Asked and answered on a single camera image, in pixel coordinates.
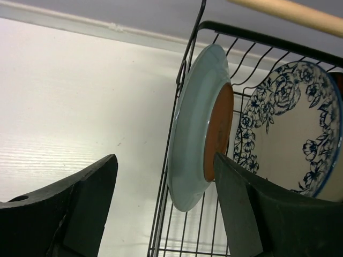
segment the leaf pattern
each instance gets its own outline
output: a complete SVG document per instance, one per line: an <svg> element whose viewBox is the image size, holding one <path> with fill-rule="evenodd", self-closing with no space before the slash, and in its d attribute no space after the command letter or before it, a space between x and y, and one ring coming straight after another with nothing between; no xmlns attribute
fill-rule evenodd
<svg viewBox="0 0 343 257"><path fill-rule="evenodd" d="M268 134L277 122L275 117L294 109L303 93L309 108L320 112L318 123L322 127L322 134L303 144L309 170L297 188L292 189L307 196L317 192L331 169L341 122L337 94L325 72L315 69L318 67L309 62L289 63L277 68L257 86L242 114L234 146L234 160L250 172L258 173L258 156L253 154L254 130L265 126Z"/></svg>

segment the dish rack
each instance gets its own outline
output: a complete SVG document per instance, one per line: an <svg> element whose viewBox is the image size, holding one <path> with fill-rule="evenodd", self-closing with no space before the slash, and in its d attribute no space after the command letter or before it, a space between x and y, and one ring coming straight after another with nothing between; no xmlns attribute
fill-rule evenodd
<svg viewBox="0 0 343 257"><path fill-rule="evenodd" d="M238 122L241 119L244 104L249 99L250 94L253 92L254 88L264 80L264 78L258 80L253 79L256 75L256 71L259 70L259 66L264 60L269 60L270 67L267 69L269 70L269 73L284 63L302 61L304 59L319 64L327 72L343 68L343 58L227 24L208 20L202 21L205 8L206 0L202 0L195 25L190 35L176 78L177 89L175 92L166 153L163 161L158 197L153 217L153 225L147 253L148 257L230 256L215 184L212 183L195 208L188 213L182 213L173 207L168 192L166 164L170 132L172 129L171 125L177 100L183 88L185 76L189 72L192 60L194 59L193 55L195 52L198 33L202 31L213 33L212 43L218 43L219 38L222 39L225 37L227 39L226 43L230 42L226 52L227 56L232 53L233 48L238 44L247 47L240 61L237 62L237 65L232 65L230 63L230 77L234 89L235 101L234 113L239 116ZM259 52L258 55L260 57L255 58L254 67L251 68L249 72L244 71L242 79L238 74L242 67L244 67L244 61L251 59L251 56L253 56L251 53L254 49L258 49L260 52L262 49L263 53L260 54ZM274 61L271 61L268 57L271 52L276 52L279 55L279 58L274 58ZM235 133L236 128L233 125L230 136L231 142L232 135L234 136Z"/></svg>

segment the flower design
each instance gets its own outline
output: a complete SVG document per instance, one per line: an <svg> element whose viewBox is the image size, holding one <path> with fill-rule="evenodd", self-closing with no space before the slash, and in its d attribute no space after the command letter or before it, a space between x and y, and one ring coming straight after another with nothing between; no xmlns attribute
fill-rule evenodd
<svg viewBox="0 0 343 257"><path fill-rule="evenodd" d="M315 141L308 139L302 147L302 150L306 154L306 160L313 161L317 155L318 145Z"/></svg>
<svg viewBox="0 0 343 257"><path fill-rule="evenodd" d="M306 139L302 144L308 172L292 191L313 196L319 189L334 160L338 146L340 124L337 95L329 77L316 65L293 62L271 72L251 96L238 126L234 160L252 173L258 173L255 129L265 126L266 134L278 116L294 109L301 95L309 108L318 106L318 119L322 134Z"/></svg>
<svg viewBox="0 0 343 257"><path fill-rule="evenodd" d="M298 81L290 80L287 75L280 75L276 78L272 85L272 93L269 95L275 115L282 115L286 111L292 110L299 101L300 96L301 91Z"/></svg>

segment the wooden rod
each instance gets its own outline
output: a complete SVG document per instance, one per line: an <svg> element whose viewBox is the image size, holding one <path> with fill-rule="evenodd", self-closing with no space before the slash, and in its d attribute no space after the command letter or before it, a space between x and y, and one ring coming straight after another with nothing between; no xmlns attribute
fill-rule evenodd
<svg viewBox="0 0 343 257"><path fill-rule="evenodd" d="M343 19L288 0L227 0L259 12L343 38Z"/></svg>

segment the metal wire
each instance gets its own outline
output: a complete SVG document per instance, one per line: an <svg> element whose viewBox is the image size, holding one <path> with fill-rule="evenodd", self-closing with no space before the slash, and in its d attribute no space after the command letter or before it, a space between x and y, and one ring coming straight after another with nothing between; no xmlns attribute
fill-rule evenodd
<svg viewBox="0 0 343 257"><path fill-rule="evenodd" d="M253 67L252 72L248 75L248 77L241 81L241 82L236 82L233 83L232 85L236 87L239 86L244 86L248 82L250 82L252 76L255 74L256 70L258 69L261 61L273 50L273 49L281 49L284 50L285 53L277 59L272 67L269 69L268 75L262 80L264 81L270 73L277 67L278 64L282 63L287 63L289 61L302 61L305 58L311 58L314 59L316 64L331 64L331 68L327 69L327 72L335 69L336 67L343 67L343 59L332 56L330 54L326 54L324 52L318 51L318 50L313 50L298 44L294 44L291 42L287 42L281 39L276 39L274 37L270 37L267 35L262 35L258 34L255 32L247 31L245 29L240 29L236 27L232 27L230 25L225 25L225 24L219 24L217 22L212 22L212 21L204 21L200 23L204 10L206 7L206 0L202 0L202 4L200 7L199 14L197 16L194 28L192 30L192 33L189 38L189 42L187 44L181 66L176 78L176 84L177 84L177 89L175 92L175 98L174 98L174 105L173 109L171 112L171 120L170 120L170 128L168 132L168 139L167 139L167 145L166 145L166 153L165 153L165 159L163 161L163 166L162 166L162 174L161 174L161 179L160 179L160 185L159 185L159 190L158 190L158 196L157 196L157 201L156 201L156 206L155 206L155 212L153 216L153 225L152 225L152 230L151 230L151 236L150 236L150 242L148 246L148 254L147 256L195 256L197 257L198 255L207 255L207 256L230 256L229 254L229 246L227 243L227 239L225 237L224 241L221 242L221 244L217 244L217 240L220 239L220 237L217 235L217 229L218 226L220 226L222 223L222 218L221 218L221 213L218 211L219 210L219 198L217 196L217 202L215 205L215 210L210 212L210 215L214 215L211 218L209 218L209 213L206 212L205 210L209 210L208 203L206 201L210 200L210 195L206 194L205 198L205 193L203 194L202 200L199 203L200 207L200 217L199 219L194 220L194 217L191 213L185 213L184 216L181 214L177 209L174 208L174 205L168 201L168 186L167 186L167 151L168 151L168 146L169 146L169 139L170 139L170 133L171 133L171 125L173 122L174 118L174 112L176 108L176 103L177 99L183 90L183 85L185 82L185 77L187 76L187 73L189 72L191 68L191 63L193 59L193 53L197 41L197 35L201 29L208 29L210 31L215 32L214 39L212 43L216 43L217 39L219 36L229 36L231 39L233 39L233 43L229 46L226 55L228 56L230 51L233 49L234 46L237 45L239 42L247 42L249 41L251 43L249 49L244 53L242 56L241 60L239 61L238 67L234 71L234 73L231 76L231 79L234 80L235 76L237 75L238 71L241 69L242 64L246 57L248 56L248 53L250 53L255 46L269 46L266 52L261 55L255 66ZM296 60L297 57L291 57L291 53L295 53L297 55L300 55L300 59ZM242 112L244 108L244 99L247 100L250 97L250 94L247 94L247 90L253 90L255 89L259 83L256 83L254 86L244 86L242 89L242 93L240 92L234 92L235 97L240 99L240 105L238 110L234 110L234 113L239 114L239 120L238 123L241 123L241 118L242 118ZM165 219L166 215L166 210L170 207L170 212L169 218ZM178 221L177 217L182 216L184 217L183 224L178 226L182 228L182 235L179 237L175 238L176 236L173 234L173 231L175 230L175 222ZM208 228L206 227L208 223L208 219L213 221L213 229L212 229L212 236L211 239L206 241L205 245L204 244L204 239L200 239L204 235L208 234ZM186 239L186 232L189 233L189 227L192 222L195 221L198 223L198 225L194 225L194 240L190 241L190 239ZM191 250L188 245L194 245L194 248Z"/></svg>

